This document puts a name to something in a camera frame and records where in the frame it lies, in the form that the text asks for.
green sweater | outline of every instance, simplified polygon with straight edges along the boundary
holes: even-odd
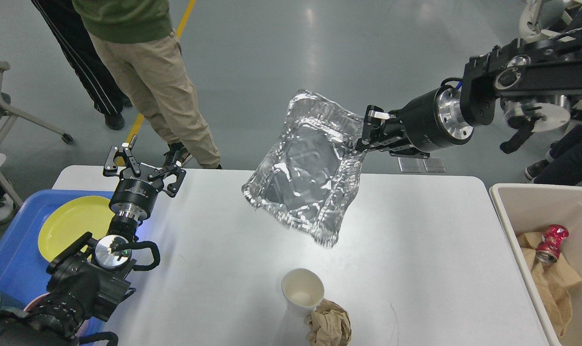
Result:
[[[153,41],[173,30],[168,0],[73,0],[84,27],[115,43]]]

blue tray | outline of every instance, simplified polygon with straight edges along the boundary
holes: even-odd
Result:
[[[28,304],[46,292],[48,261],[39,254],[41,226],[60,206],[84,196],[110,198],[111,191],[41,190],[24,202],[0,241],[0,291]],[[91,318],[86,334],[103,329],[104,322]]]

plate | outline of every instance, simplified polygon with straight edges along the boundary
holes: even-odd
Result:
[[[114,216],[108,204],[105,197],[84,196],[60,206],[41,226],[39,253],[52,261],[85,232],[91,232],[95,239],[103,238]]]

white stripe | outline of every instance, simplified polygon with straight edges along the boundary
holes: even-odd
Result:
[[[87,78],[87,80],[89,81],[91,86],[93,86],[93,89],[94,89],[95,93],[97,94],[96,96],[101,101],[101,103],[104,104],[108,114],[111,114],[111,115],[118,114],[119,111],[114,107],[113,103],[109,100],[109,97],[107,96],[107,94],[105,94],[105,91],[101,87],[101,84],[97,81],[97,78],[94,76],[94,73],[91,71],[91,69],[88,67],[88,65],[82,60],[80,55],[78,55],[78,53],[75,52],[75,50],[67,42],[65,37],[63,37],[61,32],[58,30],[58,28],[56,28],[56,26],[54,26],[54,23],[52,22],[52,20],[49,19],[48,15],[45,13],[45,11],[43,11],[43,8],[41,7],[41,5],[39,5],[39,3],[36,0],[33,1],[33,4],[37,7],[37,9],[39,9],[39,11],[41,12],[41,15],[43,15],[43,19],[48,23],[50,28],[53,31],[55,31],[56,34],[58,35],[58,38],[61,39],[61,41],[62,41],[61,44],[63,44],[63,46],[65,46],[67,48],[67,50],[71,50],[73,52],[73,54],[71,54],[72,55],[71,57],[67,56],[66,54],[65,54],[65,57],[67,57],[68,59],[71,58],[74,62],[76,62],[76,65],[78,65],[78,68],[80,68],[80,70],[84,73],[85,77]],[[84,70],[84,68],[82,68],[82,66],[80,66],[80,62],[82,62],[82,66],[84,66],[88,70],[88,72],[90,73],[90,77],[89,77],[88,73]],[[97,88],[97,86],[95,86],[93,84],[93,80],[95,81],[95,83],[97,83],[98,88]],[[105,99],[108,101],[108,104],[105,103],[105,100],[101,97],[101,94],[103,94]],[[113,112],[109,111],[108,105],[110,105],[112,107]]]

khaki pants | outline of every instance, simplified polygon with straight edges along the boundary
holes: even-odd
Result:
[[[175,33],[130,44],[91,39],[120,89],[162,140],[182,142],[203,168],[216,168],[220,153],[197,109],[197,91],[186,75]]]

